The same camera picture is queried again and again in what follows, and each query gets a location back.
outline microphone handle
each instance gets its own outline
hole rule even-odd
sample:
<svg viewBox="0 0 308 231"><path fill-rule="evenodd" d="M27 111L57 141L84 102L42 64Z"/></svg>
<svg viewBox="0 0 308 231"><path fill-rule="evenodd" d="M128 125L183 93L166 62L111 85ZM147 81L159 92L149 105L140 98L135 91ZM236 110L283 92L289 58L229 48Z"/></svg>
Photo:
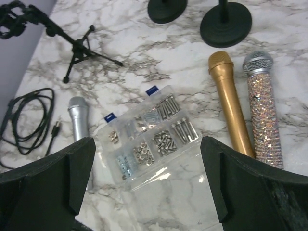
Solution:
<svg viewBox="0 0 308 231"><path fill-rule="evenodd" d="M234 79L232 77L223 78L221 81L216 82L216 86L233 148L254 158L254 151L249 139Z"/></svg>
<svg viewBox="0 0 308 231"><path fill-rule="evenodd" d="M283 169L279 127L270 74L262 73L250 76L248 89L256 159Z"/></svg>
<svg viewBox="0 0 308 231"><path fill-rule="evenodd" d="M89 137L87 116L74 118L72 123L75 142L84 137ZM93 170L91 170L86 190L92 190L93 187Z"/></svg>

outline silver microphone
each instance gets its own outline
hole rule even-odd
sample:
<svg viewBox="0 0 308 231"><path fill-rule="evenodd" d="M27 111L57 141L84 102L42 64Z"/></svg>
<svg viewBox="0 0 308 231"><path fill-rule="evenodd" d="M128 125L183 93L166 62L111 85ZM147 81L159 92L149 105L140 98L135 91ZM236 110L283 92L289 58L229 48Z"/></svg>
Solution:
<svg viewBox="0 0 308 231"><path fill-rule="evenodd" d="M272 57L264 51L248 55L243 70L248 90L256 159L283 169L282 150L270 71Z"/></svg>
<svg viewBox="0 0 308 231"><path fill-rule="evenodd" d="M69 101L69 115L73 123L73 132L75 142L89 136L88 114L89 106L82 97L73 97ZM86 190L93 189L93 172L91 171Z"/></svg>

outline gray wall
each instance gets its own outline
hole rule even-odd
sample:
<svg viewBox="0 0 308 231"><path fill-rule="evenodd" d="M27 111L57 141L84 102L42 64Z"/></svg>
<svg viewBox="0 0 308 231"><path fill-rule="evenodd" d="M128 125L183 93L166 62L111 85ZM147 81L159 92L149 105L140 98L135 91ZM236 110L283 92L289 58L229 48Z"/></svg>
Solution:
<svg viewBox="0 0 308 231"><path fill-rule="evenodd" d="M13 0L0 0L0 5ZM21 0L26 6L35 5L50 14L56 0ZM5 115L7 104L14 98L24 73L29 65L34 49L44 27L28 24L19 37L0 39L0 123Z"/></svg>

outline audio jack plug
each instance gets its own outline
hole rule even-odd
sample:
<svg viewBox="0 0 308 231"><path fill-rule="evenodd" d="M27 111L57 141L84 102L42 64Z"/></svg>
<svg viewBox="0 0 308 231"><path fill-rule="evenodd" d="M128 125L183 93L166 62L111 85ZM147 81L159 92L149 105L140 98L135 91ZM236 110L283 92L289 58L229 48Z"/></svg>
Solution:
<svg viewBox="0 0 308 231"><path fill-rule="evenodd" d="M60 125L61 123L59 121L56 122L56 124L53 126L52 128L52 131L51 131L51 140L50 140L50 143L49 143L49 146L48 146L48 149L47 149L47 152L45 154L45 156L48 156L49 153L50 153L50 149L51 149L51 146L53 144L53 140L54 138L59 134L59 131L60 131Z"/></svg>

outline silver mesh microphone head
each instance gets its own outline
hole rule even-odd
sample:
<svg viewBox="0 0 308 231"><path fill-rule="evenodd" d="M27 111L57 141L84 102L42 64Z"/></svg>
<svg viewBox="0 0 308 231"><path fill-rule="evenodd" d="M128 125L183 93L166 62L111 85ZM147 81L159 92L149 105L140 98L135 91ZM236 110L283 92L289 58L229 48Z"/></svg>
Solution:
<svg viewBox="0 0 308 231"><path fill-rule="evenodd" d="M273 58L265 51L255 51L249 54L243 63L243 70L248 76L257 73L269 73L273 67Z"/></svg>
<svg viewBox="0 0 308 231"><path fill-rule="evenodd" d="M68 104L68 109L72 107L88 107L87 102L85 101L84 98L76 96L70 99L69 104Z"/></svg>

